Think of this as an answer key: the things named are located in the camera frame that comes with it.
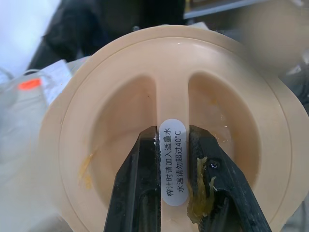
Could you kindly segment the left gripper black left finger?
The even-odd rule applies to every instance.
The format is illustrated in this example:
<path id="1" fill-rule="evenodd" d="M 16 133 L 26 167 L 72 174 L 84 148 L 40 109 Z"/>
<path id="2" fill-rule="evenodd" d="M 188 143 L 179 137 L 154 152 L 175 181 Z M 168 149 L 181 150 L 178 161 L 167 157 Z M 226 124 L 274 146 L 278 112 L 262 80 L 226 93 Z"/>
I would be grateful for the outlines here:
<path id="1" fill-rule="evenodd" d="M 161 232 L 157 127 L 142 131 L 118 170 L 103 232 Z"/>

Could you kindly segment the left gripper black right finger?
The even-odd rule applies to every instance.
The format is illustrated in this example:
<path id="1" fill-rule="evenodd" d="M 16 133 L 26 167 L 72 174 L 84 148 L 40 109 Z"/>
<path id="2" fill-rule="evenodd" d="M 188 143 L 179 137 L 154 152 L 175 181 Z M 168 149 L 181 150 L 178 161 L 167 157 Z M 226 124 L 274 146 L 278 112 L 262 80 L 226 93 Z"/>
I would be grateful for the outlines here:
<path id="1" fill-rule="evenodd" d="M 189 129 L 189 187 L 197 204 L 213 202 L 197 222 L 198 232 L 271 232 L 241 169 L 216 138 L 197 126 Z"/>

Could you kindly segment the beige blender lid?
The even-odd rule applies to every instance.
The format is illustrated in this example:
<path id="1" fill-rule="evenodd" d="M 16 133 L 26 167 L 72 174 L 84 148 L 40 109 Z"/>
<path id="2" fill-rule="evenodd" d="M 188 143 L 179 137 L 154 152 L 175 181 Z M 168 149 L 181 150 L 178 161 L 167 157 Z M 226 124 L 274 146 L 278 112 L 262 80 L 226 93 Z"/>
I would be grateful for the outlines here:
<path id="1" fill-rule="evenodd" d="M 309 191 L 309 117 L 241 45 L 189 26 L 139 30 L 106 45 L 46 112 L 39 136 L 50 201 L 73 232 L 103 232 L 116 171 L 138 134 L 177 119 L 209 129 L 244 172 L 273 232 Z"/>

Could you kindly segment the plastic bag with red labels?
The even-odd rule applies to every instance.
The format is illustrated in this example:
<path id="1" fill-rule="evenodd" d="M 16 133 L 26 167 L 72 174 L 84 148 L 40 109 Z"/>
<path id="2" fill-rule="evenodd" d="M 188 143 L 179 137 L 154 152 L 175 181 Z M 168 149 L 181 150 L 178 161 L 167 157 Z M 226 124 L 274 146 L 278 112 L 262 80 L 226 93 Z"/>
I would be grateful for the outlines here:
<path id="1" fill-rule="evenodd" d="M 68 84 L 72 74 L 64 60 L 59 60 L 42 70 L 30 69 L 14 77 L 0 67 L 0 106 L 13 105 L 19 91 L 41 90 L 50 105 Z"/>

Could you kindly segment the white blender base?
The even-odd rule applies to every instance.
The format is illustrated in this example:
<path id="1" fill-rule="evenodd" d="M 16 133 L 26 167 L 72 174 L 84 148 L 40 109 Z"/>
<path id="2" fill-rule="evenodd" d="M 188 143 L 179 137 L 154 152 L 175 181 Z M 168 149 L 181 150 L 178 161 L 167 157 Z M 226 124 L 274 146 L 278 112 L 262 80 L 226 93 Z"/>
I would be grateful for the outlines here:
<path id="1" fill-rule="evenodd" d="M 268 0 L 248 7 L 239 24 L 254 65 L 282 74 L 309 50 L 309 0 Z"/>

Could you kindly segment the black crumpled cloth bag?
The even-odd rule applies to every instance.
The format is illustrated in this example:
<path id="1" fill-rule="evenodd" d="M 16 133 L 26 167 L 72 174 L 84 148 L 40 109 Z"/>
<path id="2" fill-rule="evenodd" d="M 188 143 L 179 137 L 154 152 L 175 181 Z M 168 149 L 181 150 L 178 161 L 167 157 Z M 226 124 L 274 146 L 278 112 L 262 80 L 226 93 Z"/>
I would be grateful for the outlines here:
<path id="1" fill-rule="evenodd" d="M 136 30 L 185 25 L 185 0 L 61 0 L 29 67 L 90 56 Z"/>

